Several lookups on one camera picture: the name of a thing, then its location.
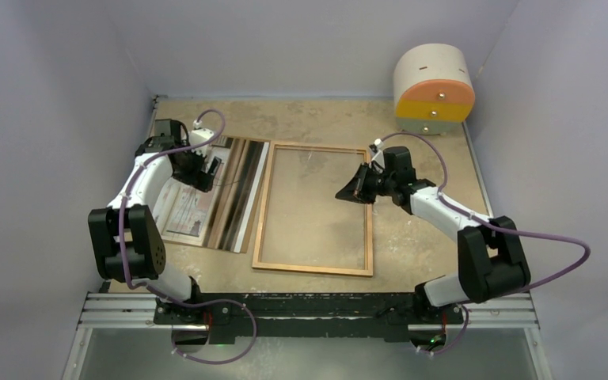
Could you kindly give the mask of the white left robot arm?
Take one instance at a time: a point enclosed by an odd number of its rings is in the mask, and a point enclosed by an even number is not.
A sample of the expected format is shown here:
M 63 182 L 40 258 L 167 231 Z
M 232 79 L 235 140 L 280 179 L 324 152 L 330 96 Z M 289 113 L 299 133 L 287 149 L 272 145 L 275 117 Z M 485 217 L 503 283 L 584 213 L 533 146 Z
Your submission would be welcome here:
M 174 268 L 152 210 L 169 180 L 209 192 L 220 159 L 211 157 L 211 145 L 223 130 L 202 127 L 196 119 L 189 129 L 179 120 L 154 123 L 157 134 L 135 151 L 133 169 L 118 195 L 106 207 L 93 209 L 88 227 L 100 277 L 143 288 L 163 302 L 186 324 L 199 321 L 204 302 L 198 283 Z

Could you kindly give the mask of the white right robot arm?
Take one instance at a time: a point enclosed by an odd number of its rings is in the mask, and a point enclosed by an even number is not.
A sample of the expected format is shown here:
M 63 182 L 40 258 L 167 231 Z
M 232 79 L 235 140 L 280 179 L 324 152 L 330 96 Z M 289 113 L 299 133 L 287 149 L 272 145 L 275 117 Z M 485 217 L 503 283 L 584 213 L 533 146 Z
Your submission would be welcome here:
M 387 196 L 407 214 L 429 222 L 457 245 L 458 269 L 415 287 L 412 310 L 434 321 L 444 306 L 481 303 L 524 288 L 530 269 L 515 224 L 510 218 L 476 217 L 448 200 L 434 182 L 419 178 L 404 146 L 375 150 L 354 177 L 335 195 L 352 203 L 373 204 Z

